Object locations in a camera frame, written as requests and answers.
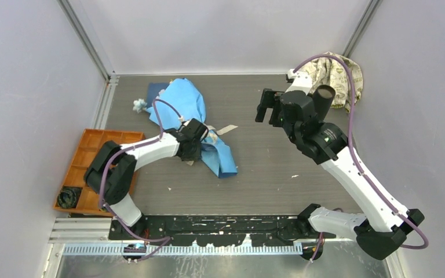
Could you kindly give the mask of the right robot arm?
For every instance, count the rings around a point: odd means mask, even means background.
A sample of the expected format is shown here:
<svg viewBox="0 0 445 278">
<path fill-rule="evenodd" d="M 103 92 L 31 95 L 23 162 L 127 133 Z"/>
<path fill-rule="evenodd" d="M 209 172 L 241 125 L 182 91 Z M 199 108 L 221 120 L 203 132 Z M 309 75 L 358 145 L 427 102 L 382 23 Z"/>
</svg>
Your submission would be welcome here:
<svg viewBox="0 0 445 278">
<path fill-rule="evenodd" d="M 256 122 L 262 122 L 270 109 L 269 124 L 281 127 L 290 142 L 331 174 L 361 209 L 359 214 L 348 214 L 310 204 L 297 217 L 300 234 L 312 238 L 329 233 L 351 239 L 366 254 L 382 260 L 404 247 L 408 234 L 417 231 L 425 217 L 420 210 L 398 203 L 359 160 L 347 135 L 325 121 L 333 95 L 328 86 L 312 94 L 264 89 Z"/>
</svg>

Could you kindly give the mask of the blue paper flower bouquet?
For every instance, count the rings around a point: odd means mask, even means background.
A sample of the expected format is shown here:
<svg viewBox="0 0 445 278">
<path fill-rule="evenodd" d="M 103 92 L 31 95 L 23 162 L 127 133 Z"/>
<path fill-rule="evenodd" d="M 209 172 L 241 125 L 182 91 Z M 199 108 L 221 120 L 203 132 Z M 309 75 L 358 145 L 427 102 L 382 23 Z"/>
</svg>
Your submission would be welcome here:
<svg viewBox="0 0 445 278">
<path fill-rule="evenodd" d="M 149 119 L 161 124 L 164 129 L 178 128 L 180 116 L 186 119 L 195 118 L 206 122 L 206 104 L 202 94 L 195 85 L 186 78 L 177 78 L 169 83 L 150 83 L 146 98 L 133 101 L 133 111 L 147 112 Z M 238 167 L 230 168 L 221 165 L 219 170 L 209 168 L 218 178 L 229 178 L 238 174 Z"/>
</svg>

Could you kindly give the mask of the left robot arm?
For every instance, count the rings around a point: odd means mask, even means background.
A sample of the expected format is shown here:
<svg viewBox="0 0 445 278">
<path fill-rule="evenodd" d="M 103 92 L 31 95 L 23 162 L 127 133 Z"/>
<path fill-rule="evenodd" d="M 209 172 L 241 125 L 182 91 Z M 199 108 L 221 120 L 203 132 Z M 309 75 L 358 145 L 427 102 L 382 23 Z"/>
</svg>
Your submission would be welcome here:
<svg viewBox="0 0 445 278">
<path fill-rule="evenodd" d="M 202 141 L 209 129 L 197 119 L 185 121 L 178 128 L 163 130 L 157 137 L 129 144 L 105 142 L 87 168 L 83 180 L 100 196 L 103 205 L 123 222 L 123 231 L 132 239 L 145 234 L 143 213 L 130 196 L 134 173 L 143 166 L 164 158 L 182 161 L 202 158 Z"/>
</svg>

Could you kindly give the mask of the cream ribbon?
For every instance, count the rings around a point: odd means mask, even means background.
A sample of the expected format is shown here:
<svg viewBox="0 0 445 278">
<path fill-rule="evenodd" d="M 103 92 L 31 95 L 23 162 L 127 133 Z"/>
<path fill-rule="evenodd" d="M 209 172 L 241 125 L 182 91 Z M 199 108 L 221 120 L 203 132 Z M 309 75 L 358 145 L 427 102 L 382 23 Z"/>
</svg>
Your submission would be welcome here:
<svg viewBox="0 0 445 278">
<path fill-rule="evenodd" d="M 235 125 L 228 125 L 222 129 L 216 129 L 211 125 L 206 125 L 207 133 L 202 140 L 202 161 L 209 168 L 219 170 L 221 165 L 225 167 L 230 164 L 230 168 L 235 167 L 232 151 L 221 136 L 236 128 Z"/>
</svg>

